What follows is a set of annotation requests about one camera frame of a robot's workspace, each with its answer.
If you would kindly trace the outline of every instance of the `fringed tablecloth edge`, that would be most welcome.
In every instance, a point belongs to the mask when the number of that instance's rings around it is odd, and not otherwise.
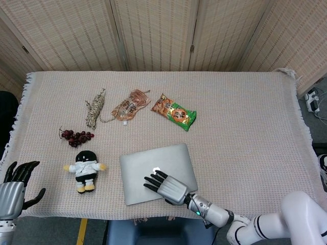
[[[307,144],[307,142],[312,145],[312,136],[311,136],[311,132],[310,132],[310,128],[306,125],[303,116],[302,116],[302,112],[301,112],[301,107],[298,103],[297,100],[297,91],[296,91],[296,85],[298,84],[298,82],[301,80],[301,77],[296,76],[296,72],[294,70],[292,70],[291,68],[277,68],[274,71],[279,71],[284,73],[285,75],[289,76],[292,78],[292,80],[294,81],[294,84],[292,84],[292,86],[294,87],[293,89],[291,89],[291,94],[292,94],[292,102],[293,102],[293,106],[295,109],[295,113],[297,115],[298,118],[298,124],[302,129],[302,135],[305,139],[306,142],[299,142],[299,143],[304,143]],[[319,163],[318,163],[318,158],[316,156],[315,151],[313,150],[313,148],[309,149],[310,152],[310,157],[312,159],[315,159],[315,163],[314,163],[314,170],[319,173]],[[323,187],[320,183],[320,180],[317,182],[312,181],[312,187],[314,189],[314,193],[315,193],[315,198],[316,201],[318,202],[318,204],[320,206],[322,206],[323,209],[327,210],[327,194],[323,191]]]
[[[28,73],[26,75],[26,83],[24,84],[24,87],[23,87],[22,96],[21,96],[21,99],[20,99],[20,104],[19,104],[18,109],[17,109],[17,114],[15,116],[16,120],[15,120],[13,126],[12,126],[13,130],[10,131],[9,142],[6,144],[5,151],[4,151],[4,153],[2,155],[2,158],[0,160],[0,172],[4,170],[3,165],[5,163],[5,159],[6,159],[7,155],[8,155],[10,147],[13,144],[14,136],[16,134],[16,128],[18,128],[19,124],[20,124],[19,118],[22,115],[23,104],[26,103],[27,100],[30,97],[30,94],[31,94],[30,87],[33,85],[34,81],[35,81],[35,73],[34,72]]]

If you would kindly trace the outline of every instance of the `plastic bag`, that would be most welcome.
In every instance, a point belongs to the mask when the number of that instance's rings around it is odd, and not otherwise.
[[[168,118],[186,131],[189,130],[191,124],[196,118],[196,111],[189,111],[181,107],[173,100],[167,98],[164,94],[161,95],[160,99],[158,99],[151,110]]]
[[[132,91],[127,99],[114,108],[111,115],[119,121],[133,119],[139,109],[146,107],[151,102],[145,93],[138,89]]]

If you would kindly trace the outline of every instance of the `yellow floor line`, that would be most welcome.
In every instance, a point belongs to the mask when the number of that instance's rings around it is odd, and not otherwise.
[[[78,238],[77,238],[76,245],[83,245],[84,244],[86,225],[87,225],[87,219],[86,218],[81,219],[80,231],[78,232]]]

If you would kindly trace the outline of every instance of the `woven room divider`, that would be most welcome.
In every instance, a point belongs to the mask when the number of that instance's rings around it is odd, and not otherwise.
[[[7,73],[0,67],[0,90],[11,92],[18,101],[21,98],[22,94],[22,83],[16,81],[13,77],[13,74]]]
[[[37,70],[288,66],[303,76],[301,95],[327,73],[325,0],[0,0],[0,7],[11,31],[0,37],[7,47],[0,64],[14,71],[12,80]]]

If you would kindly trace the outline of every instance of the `clear plastic packet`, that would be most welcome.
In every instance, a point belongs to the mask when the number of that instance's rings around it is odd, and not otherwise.
[[[146,96],[146,92],[142,92],[138,89],[132,91],[127,99],[116,106],[111,112],[117,120],[127,121],[135,117],[139,109],[146,107],[151,100]]]

